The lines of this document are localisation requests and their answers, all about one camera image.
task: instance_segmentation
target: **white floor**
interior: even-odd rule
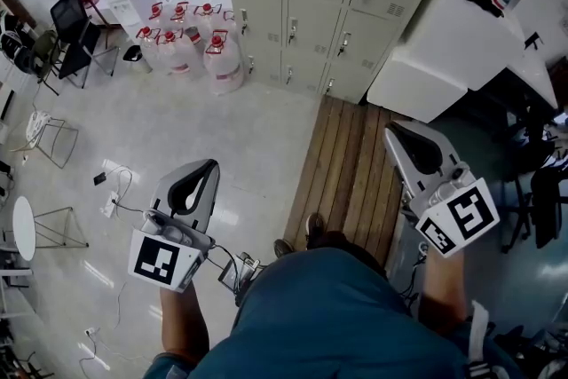
[[[22,153],[8,152],[25,144],[29,100],[37,87],[28,84],[10,112],[14,133],[8,145],[0,146],[3,159],[16,166],[16,187],[0,223],[11,230],[12,206],[20,194],[35,213],[73,206],[90,247],[37,250],[32,288],[26,292],[36,316],[12,320],[18,351],[37,351],[39,363],[59,378],[83,377],[79,359],[93,351],[84,331],[100,328],[97,358],[83,362],[88,377],[141,377],[161,349],[158,288],[127,274],[130,224],[140,226],[140,215],[122,210],[122,222],[100,211],[116,188],[116,174],[96,187],[93,177],[105,170],[105,160],[130,167],[135,178],[122,203],[146,209],[160,177],[186,162],[214,158],[221,166],[221,184],[208,234],[233,253],[247,251],[269,263],[272,241],[282,235],[288,217],[319,100],[258,83],[215,97],[207,78],[135,74],[120,60],[113,78],[93,66],[84,90],[50,80],[61,95],[42,87],[35,104],[79,129],[76,148],[63,170],[37,150],[27,153],[25,164]],[[127,179],[122,176],[123,190]],[[60,221],[44,220],[54,227]],[[80,235],[74,226],[71,232]],[[211,258],[223,265],[227,259],[218,249]],[[229,335],[236,313],[218,275],[206,263],[194,280],[212,345]],[[114,328],[124,283],[120,324]]]

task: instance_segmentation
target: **round white table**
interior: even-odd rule
[[[31,261],[36,253],[36,221],[28,199],[20,196],[14,204],[12,229],[19,253],[26,261]]]

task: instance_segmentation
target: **shoe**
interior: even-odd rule
[[[274,255],[278,259],[290,253],[294,253],[294,247],[290,245],[289,241],[285,241],[284,239],[274,241]]]
[[[313,246],[316,239],[321,237],[326,231],[323,217],[319,213],[312,213],[305,220],[305,240],[308,248]]]

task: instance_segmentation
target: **blue shirt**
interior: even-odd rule
[[[165,379],[170,370],[176,379],[457,378],[468,341],[468,327],[446,339],[413,320],[389,283],[355,257],[315,249],[261,273],[231,335],[197,366],[165,354],[146,379]],[[522,377],[491,340],[484,348],[485,360]]]

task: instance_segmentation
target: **wooden floor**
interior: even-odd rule
[[[324,97],[284,238],[305,249],[305,220],[319,212],[384,266],[397,221],[401,184],[386,157],[384,126],[400,118],[373,105]]]

